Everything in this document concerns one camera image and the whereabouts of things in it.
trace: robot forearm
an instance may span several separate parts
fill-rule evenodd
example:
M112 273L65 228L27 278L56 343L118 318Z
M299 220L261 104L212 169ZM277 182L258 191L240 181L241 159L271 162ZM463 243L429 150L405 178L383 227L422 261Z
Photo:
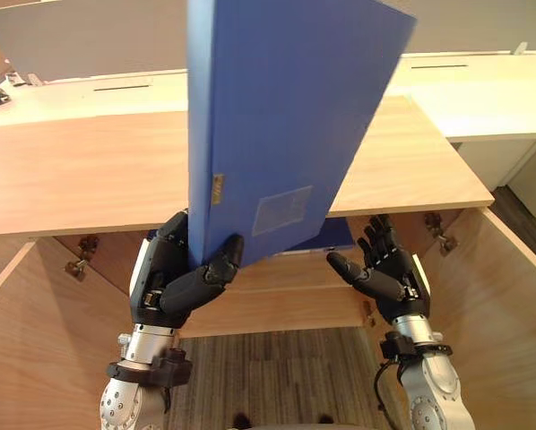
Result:
M399 336L411 340L417 353L397 357L398 376L408 397L413 427L474 429L471 415L463 405L459 377L449 360L451 349L441 343L441 333L433 332L428 319L420 314L398 317L393 320L393 327Z

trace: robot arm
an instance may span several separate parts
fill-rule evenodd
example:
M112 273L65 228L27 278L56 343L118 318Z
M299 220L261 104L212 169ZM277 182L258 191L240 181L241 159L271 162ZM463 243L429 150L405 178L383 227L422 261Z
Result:
M380 410L396 428L377 383L388 366L398 365L398 380L407 393L414 429L474 429L463 405L459 377L449 360L452 350L429 325L429 284L417 255L411 257L402 248L386 215L370 222L372 227L364 230L368 241L358 241L366 269L337 253L329 253L327 260L346 282L376 300L380 314L393 327L381 342L388 361L375 380Z
M134 330L120 335L121 360L100 400L101 428L166 430L170 389L188 382L192 364L174 348L175 330L191 312L224 292L240 265L241 236L231 236L211 260L188 268L188 216L177 213L145 239L134 266L130 297Z

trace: gray carpet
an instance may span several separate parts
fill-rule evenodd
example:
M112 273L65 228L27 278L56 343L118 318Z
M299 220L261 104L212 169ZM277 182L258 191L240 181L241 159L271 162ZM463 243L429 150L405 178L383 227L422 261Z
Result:
M195 368L191 382L173 391L175 430L226 429L238 412L256 426L315 423L327 414L336 423L388 428L376 408L377 361L362 328L219 336L181 347ZM383 386L397 383L384 378ZM391 393L383 393L394 410Z

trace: wooden shelf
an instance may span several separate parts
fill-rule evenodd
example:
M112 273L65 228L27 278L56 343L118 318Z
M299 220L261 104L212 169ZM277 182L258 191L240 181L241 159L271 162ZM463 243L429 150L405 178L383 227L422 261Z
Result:
M0 235L154 228L188 204L186 112L0 126ZM485 206L491 194L404 97L376 112L330 216Z

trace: wooden cabinet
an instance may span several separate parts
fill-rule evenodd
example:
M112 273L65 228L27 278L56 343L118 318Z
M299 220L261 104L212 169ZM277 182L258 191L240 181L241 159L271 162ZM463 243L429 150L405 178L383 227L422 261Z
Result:
M465 403L478 428L535 428L536 257L487 209L441 213L446 233L460 243L445 257L421 212L393 220L423 262L430 321L454 348ZM354 236L366 221L350 219ZM128 282L115 273L132 269L142 236L102 235L100 258L84 282L63 271L74 259L67 248L74 237L29 242L6 265L0 429L97 425L104 368L117 359L118 333L131 328ZM345 254L361 258L356 248ZM328 268L324 254L277 255L242 270L224 295L193 313L181 336L364 326L378 338L388 327L366 302Z
M158 79L171 93L186 90L180 74ZM0 116L0 430L97 427L105 366L118 358L118 333L131 330L128 278L141 230L186 206L186 113L137 93L93 103L102 94L92 85L50 85L41 98L21 87ZM491 202L412 101L385 97L331 216L349 216L359 236L369 214L394 214L403 243L425 264L432 325L454 347L478 428L535 426L536 258L478 209ZM441 211L458 239L446 257L423 211ZM79 242L67 235L93 232L99 249L78 282L63 270ZM346 254L361 258L359 249ZM339 326L364 326L371 337L385 328L323 254L277 255L242 270L180 335Z
M127 296L53 238L29 242L0 275L0 430L99 426L105 368L130 331Z

